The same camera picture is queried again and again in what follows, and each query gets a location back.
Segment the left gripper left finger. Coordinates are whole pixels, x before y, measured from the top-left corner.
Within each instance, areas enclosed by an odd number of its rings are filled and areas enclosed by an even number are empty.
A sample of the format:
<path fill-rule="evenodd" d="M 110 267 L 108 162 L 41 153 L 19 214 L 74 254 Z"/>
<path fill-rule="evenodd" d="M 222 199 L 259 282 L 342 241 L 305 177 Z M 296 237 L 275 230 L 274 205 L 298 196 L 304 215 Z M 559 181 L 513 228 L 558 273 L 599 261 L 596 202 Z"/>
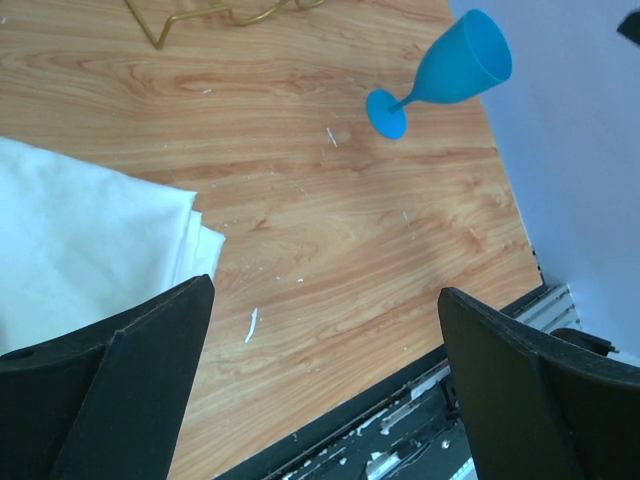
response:
<path fill-rule="evenodd" d="M 2 355 L 2 478 L 167 478 L 214 295 L 197 276 Z"/>

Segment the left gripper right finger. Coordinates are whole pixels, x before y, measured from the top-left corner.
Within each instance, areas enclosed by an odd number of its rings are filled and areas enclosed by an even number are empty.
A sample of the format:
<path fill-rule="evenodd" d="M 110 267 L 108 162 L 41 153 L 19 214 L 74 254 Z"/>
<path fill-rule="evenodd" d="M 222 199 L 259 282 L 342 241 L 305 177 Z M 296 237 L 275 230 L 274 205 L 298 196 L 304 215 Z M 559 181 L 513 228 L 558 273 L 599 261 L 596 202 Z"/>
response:
<path fill-rule="evenodd" d="M 438 313 L 481 479 L 636 479 L 639 369 L 456 288 Z"/>

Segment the blue wine glass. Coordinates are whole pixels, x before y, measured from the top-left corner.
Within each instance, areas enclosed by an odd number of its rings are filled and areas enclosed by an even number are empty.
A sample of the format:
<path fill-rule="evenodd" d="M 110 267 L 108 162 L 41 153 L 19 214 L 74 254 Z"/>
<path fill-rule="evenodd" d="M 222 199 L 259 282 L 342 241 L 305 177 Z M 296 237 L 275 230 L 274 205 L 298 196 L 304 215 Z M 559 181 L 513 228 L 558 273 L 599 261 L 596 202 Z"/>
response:
<path fill-rule="evenodd" d="M 407 130 L 407 105 L 460 103 L 506 82 L 512 71 L 512 54 L 502 30 L 487 13 L 471 9 L 427 49 L 408 95 L 398 100 L 384 89 L 370 92 L 367 116 L 380 135 L 398 140 Z"/>

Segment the folded beige cloth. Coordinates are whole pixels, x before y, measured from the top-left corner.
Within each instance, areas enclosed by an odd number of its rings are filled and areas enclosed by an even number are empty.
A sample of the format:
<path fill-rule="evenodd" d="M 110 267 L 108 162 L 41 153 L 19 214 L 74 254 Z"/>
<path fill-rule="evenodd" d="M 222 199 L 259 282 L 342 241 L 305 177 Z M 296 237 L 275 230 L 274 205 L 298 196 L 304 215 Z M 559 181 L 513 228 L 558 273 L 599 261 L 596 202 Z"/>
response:
<path fill-rule="evenodd" d="M 51 340 L 213 275 L 196 195 L 1 142 L 1 349 Z"/>

